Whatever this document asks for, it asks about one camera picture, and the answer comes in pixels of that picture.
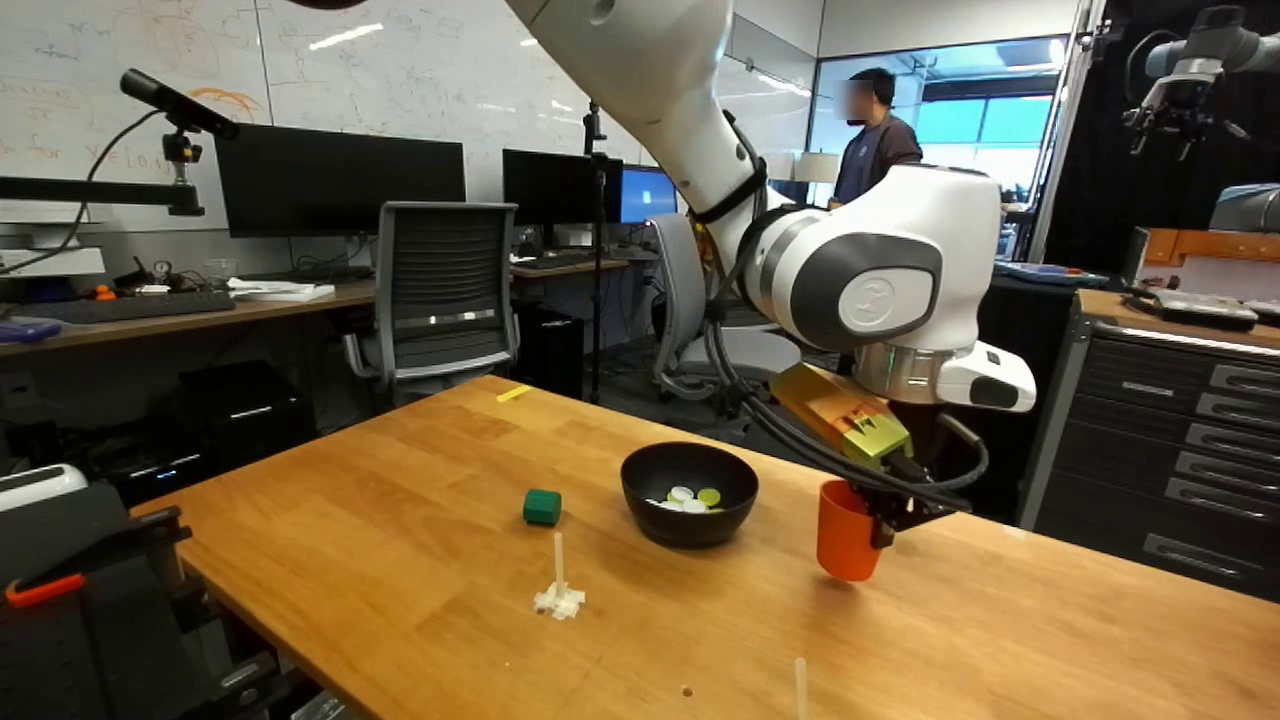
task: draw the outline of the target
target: green block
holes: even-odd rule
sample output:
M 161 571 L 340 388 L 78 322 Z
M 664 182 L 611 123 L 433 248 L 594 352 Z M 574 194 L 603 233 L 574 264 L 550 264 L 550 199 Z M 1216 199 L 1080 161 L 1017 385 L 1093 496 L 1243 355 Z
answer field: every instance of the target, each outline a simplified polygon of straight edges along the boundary
M 556 530 L 560 526 L 560 492 L 526 489 L 522 492 L 522 526 Z

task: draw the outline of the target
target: cable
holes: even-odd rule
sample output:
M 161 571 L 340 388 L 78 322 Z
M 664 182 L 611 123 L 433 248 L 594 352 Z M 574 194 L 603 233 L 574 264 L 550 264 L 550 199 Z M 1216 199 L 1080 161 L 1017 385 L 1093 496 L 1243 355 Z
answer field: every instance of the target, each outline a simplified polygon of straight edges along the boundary
M 938 506 L 938 509 L 969 509 L 958 496 L 946 496 L 946 492 L 969 489 L 987 474 L 987 444 L 980 436 L 972 436 L 972 431 L 964 436 L 957 426 L 946 426 L 950 436 L 958 436 L 964 444 L 972 444 L 980 451 L 980 460 L 958 478 L 932 479 L 925 474 L 912 474 L 918 479 L 905 479 L 905 478 L 879 478 L 879 474 L 856 467 L 856 463 L 833 457 L 821 439 L 811 439 L 789 417 L 779 417 L 767 401 L 758 401 L 758 391 L 742 391 L 742 381 L 735 378 L 735 369 L 723 355 L 723 336 L 721 336 L 716 322 L 703 327 L 703 340 L 708 340 L 713 369 L 723 381 L 723 391 L 731 401 L 740 401 L 767 436 L 775 436 L 779 444 L 800 451 L 811 467 L 842 478 L 842 479 L 850 479 L 861 489 L 898 492 L 898 496 L 915 496 L 915 500 L 927 500 L 927 506 Z
M 108 141 L 108 147 L 96 151 L 96 161 L 86 165 L 84 199 L 78 199 L 78 210 L 77 210 L 77 222 L 70 222 L 68 236 L 65 236 L 57 248 L 38 253 L 38 257 L 28 257 L 28 262 L 20 262 L 20 264 L 0 268 L 0 277 L 13 277 L 13 271 L 33 268 L 33 264 L 43 264 L 47 257 L 70 253 L 70 240 L 77 240 L 77 233 L 78 233 L 78 224 L 84 224 L 84 212 L 86 212 L 86 186 L 91 186 L 96 170 L 113 158 L 113 147 L 115 147 L 129 132 L 135 132 L 140 123 L 147 123 L 152 118 L 161 118 L 161 109 L 152 109 L 152 111 L 144 111 L 140 121 L 125 123 L 125 128 Z

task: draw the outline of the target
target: light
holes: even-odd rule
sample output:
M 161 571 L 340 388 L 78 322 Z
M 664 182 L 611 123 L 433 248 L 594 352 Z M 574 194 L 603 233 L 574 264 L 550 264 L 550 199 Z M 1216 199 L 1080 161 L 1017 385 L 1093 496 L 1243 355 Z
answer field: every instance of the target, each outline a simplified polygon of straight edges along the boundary
M 1055 73 L 1066 67 L 1066 43 L 1065 42 L 1048 43 L 1048 67 L 1055 67 Z
M 357 29 L 344 29 L 344 32 L 320 38 L 316 43 L 307 43 L 307 51 L 324 51 L 324 48 L 332 48 L 332 43 L 350 43 L 350 42 L 359 42 L 359 38 L 375 38 L 375 32 L 382 32 L 382 24 L 357 24 Z
M 789 96 L 802 96 L 802 101 L 806 101 L 806 90 L 800 90 L 800 84 L 783 84 L 783 79 L 775 79 L 775 76 L 767 76 L 767 73 L 758 73 L 758 67 L 751 67 L 751 76 L 758 76 L 758 84 L 767 84 L 767 90 L 775 90 L 775 91 L 789 91 Z

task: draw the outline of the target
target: computer monitor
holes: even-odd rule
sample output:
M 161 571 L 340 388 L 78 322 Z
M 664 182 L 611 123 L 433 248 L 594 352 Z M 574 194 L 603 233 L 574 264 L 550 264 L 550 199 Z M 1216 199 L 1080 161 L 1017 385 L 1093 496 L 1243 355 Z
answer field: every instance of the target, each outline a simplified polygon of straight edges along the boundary
M 382 199 L 463 199 L 463 147 L 243 123 L 215 141 L 231 236 L 370 236 Z
M 584 158 L 503 147 L 503 198 L 517 203 L 517 224 L 590 224 L 594 170 Z
M 646 165 L 623 165 L 619 171 L 619 224 L 642 224 L 674 212 L 674 186 Z

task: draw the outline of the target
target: person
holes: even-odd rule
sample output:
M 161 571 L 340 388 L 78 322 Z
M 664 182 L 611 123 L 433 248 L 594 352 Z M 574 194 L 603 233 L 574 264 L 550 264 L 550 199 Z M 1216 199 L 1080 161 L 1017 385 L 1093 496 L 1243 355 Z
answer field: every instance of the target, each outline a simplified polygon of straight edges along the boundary
M 864 67 L 848 76 L 842 118 L 856 132 L 842 146 L 841 178 L 833 188 L 833 210 L 876 188 L 890 165 L 918 165 L 918 141 L 912 123 L 890 118 L 896 76 L 886 67 Z

